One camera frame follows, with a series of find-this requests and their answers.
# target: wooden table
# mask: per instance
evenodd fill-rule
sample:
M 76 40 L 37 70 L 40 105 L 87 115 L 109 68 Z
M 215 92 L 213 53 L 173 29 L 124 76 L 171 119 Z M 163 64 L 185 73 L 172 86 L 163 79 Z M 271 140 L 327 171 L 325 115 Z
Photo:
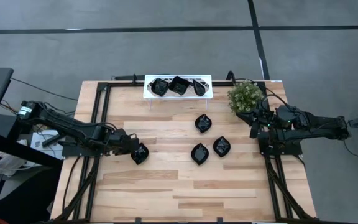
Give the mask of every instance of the wooden table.
M 83 82 L 76 119 L 91 120 L 97 83 Z M 286 100 L 283 83 L 266 81 L 266 86 Z M 264 158 L 257 141 L 249 137 L 250 127 L 227 105 L 230 88 L 214 87 L 208 110 L 205 102 L 198 100 L 155 100 L 149 110 L 142 87 L 112 88 L 107 121 L 127 133 L 136 133 L 150 155 L 139 166 L 130 155 L 101 159 L 91 221 L 133 222 L 135 217 L 145 222 L 213 222 L 216 217 L 227 222 L 275 220 Z M 271 108 L 281 103 L 276 98 L 269 98 L 269 102 Z M 204 113 L 213 125 L 200 134 L 194 122 Z M 223 158 L 212 147 L 220 136 L 232 146 Z M 190 151 L 200 142 L 208 148 L 209 158 L 198 166 L 191 160 Z M 64 161 L 52 218 L 62 212 L 63 193 L 74 160 Z M 307 213 L 315 216 L 303 165 L 293 156 L 282 156 L 282 160 L 289 191 Z M 73 172 L 66 205 L 77 191 L 81 165 L 82 159 Z M 282 195 L 277 192 L 285 217 Z M 80 218 L 85 214 L 87 198 L 85 193 Z

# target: green plant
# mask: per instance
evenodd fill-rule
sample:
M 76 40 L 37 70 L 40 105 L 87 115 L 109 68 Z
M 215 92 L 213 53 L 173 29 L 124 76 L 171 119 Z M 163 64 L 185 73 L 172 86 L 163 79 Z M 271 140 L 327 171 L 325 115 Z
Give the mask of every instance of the green plant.
M 229 106 L 233 113 L 242 113 L 255 108 L 258 101 L 264 95 L 256 83 L 252 84 L 250 80 L 236 84 L 232 90 L 228 91 Z

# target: white tray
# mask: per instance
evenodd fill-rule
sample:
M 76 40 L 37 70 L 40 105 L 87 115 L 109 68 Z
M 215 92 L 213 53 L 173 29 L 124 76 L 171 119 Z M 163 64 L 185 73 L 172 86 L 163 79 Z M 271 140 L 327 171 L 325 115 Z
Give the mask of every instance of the white tray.
M 170 83 L 173 78 L 179 76 L 180 78 L 184 78 L 189 82 L 193 82 L 193 79 L 200 82 L 205 82 L 205 94 L 203 96 L 198 96 L 194 88 L 189 86 L 186 93 L 183 96 L 178 93 L 172 92 L 168 90 L 164 96 L 158 96 L 151 91 L 151 84 L 156 78 L 161 78 L 168 83 Z M 212 76 L 211 75 L 146 75 L 144 78 L 144 90 L 143 90 L 143 98 L 146 99 L 211 99 L 213 97 L 212 91 Z

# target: wooden tabletop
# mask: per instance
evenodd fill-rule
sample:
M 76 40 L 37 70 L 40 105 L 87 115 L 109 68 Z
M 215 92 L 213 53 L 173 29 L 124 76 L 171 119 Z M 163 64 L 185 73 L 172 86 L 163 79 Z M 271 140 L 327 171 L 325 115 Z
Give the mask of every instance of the wooden tabletop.
M 97 83 L 83 82 L 76 119 L 91 120 Z M 286 100 L 282 82 L 266 81 L 266 86 Z M 213 222 L 216 217 L 227 222 L 275 220 L 264 158 L 257 141 L 249 137 L 250 127 L 227 105 L 230 89 L 213 87 L 208 110 L 204 100 L 155 100 L 150 110 L 142 87 L 112 88 L 107 121 L 127 133 L 136 133 L 150 154 L 141 165 L 136 165 L 130 155 L 101 159 L 91 221 L 133 222 L 135 217 L 145 222 Z M 276 98 L 269 98 L 269 102 L 271 108 L 281 103 Z M 194 122 L 204 113 L 213 125 L 200 134 Z M 212 147 L 220 136 L 231 143 L 231 151 L 223 158 Z M 209 150 L 208 160 L 201 166 L 190 156 L 198 143 Z M 74 160 L 63 163 L 52 218 L 62 212 Z M 282 160 L 289 191 L 309 215 L 315 216 L 303 165 L 293 156 L 282 156 Z M 66 205 L 77 191 L 81 165 L 82 159 L 71 177 Z M 285 217 L 282 195 L 277 192 Z M 80 217 L 84 217 L 84 202 L 81 207 Z

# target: potted plant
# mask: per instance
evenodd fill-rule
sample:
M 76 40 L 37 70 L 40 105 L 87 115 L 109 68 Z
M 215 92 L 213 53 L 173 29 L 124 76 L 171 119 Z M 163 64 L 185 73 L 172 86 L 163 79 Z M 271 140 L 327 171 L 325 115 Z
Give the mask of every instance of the potted plant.
M 235 114 L 254 109 L 264 97 L 262 90 L 250 80 L 234 85 L 233 89 L 228 91 L 227 96 L 229 97 L 229 106 Z

